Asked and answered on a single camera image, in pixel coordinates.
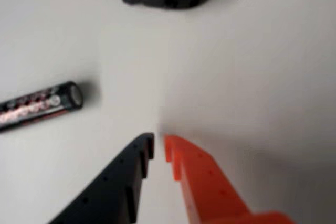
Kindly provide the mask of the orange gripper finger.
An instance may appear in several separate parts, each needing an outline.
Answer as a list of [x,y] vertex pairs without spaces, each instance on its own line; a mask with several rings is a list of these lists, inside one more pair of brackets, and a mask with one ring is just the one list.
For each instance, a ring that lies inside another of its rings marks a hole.
[[166,161],[180,182],[190,223],[292,223],[280,212],[252,213],[212,155],[177,135],[165,135]]

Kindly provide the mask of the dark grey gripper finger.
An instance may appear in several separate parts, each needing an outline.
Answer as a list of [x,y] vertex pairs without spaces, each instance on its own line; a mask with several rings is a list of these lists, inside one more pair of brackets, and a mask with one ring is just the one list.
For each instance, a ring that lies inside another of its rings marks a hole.
[[51,223],[136,223],[154,134],[137,136]]

